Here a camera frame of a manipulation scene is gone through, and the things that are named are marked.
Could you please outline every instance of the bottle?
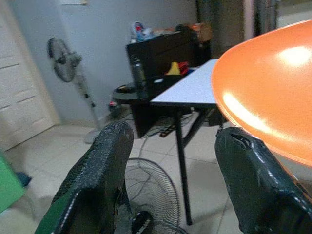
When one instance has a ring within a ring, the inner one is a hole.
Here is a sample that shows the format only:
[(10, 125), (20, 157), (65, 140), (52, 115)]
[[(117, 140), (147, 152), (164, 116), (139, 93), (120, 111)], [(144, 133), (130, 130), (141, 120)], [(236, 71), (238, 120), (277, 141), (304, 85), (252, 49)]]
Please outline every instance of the bottle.
[(131, 56), (131, 71), (137, 90), (143, 89), (146, 84), (145, 74), (141, 60), (136, 55)]

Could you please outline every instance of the standing fan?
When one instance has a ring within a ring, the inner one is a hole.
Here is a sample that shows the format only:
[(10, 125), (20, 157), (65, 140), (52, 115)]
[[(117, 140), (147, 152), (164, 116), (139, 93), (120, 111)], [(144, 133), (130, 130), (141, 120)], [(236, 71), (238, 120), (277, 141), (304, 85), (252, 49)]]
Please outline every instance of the standing fan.
[(161, 167), (147, 159), (130, 158), (125, 184), (133, 214), (132, 234), (187, 234), (179, 227), (176, 188)]
[(82, 56), (76, 52), (70, 52), (64, 41), (57, 38), (49, 39), (47, 50), (57, 76), (64, 82), (73, 82), (76, 84), (79, 92), (83, 95), (90, 107), (96, 128), (85, 136), (84, 142), (92, 144), (94, 139), (99, 135), (101, 126), (94, 109), (96, 105), (88, 92), (87, 82), (82, 73), (81, 65), (79, 65)]

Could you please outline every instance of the tile floor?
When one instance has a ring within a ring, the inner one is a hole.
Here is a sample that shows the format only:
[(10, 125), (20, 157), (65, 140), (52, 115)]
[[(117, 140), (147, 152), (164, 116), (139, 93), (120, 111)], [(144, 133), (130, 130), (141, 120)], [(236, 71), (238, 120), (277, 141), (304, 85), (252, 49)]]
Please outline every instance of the tile floor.
[[(217, 129), (201, 127), (185, 150), (192, 226), (186, 225), (184, 216), (174, 133), (166, 138), (152, 136), (142, 149), (141, 156), (158, 163), (176, 185), (182, 210), (181, 226), (191, 234), (241, 234), (215, 158)], [(5, 152), (13, 169), (24, 171), (33, 179), (26, 194), (0, 214), (0, 233), (32, 234), (35, 231), (67, 172), (90, 147), (83, 143), (83, 136), (90, 130), (71, 125), (55, 126)], [(138, 157), (143, 142), (144, 139), (135, 139), (130, 157)], [(312, 170), (285, 159), (282, 162), (304, 179), (306, 186), (312, 184)]]

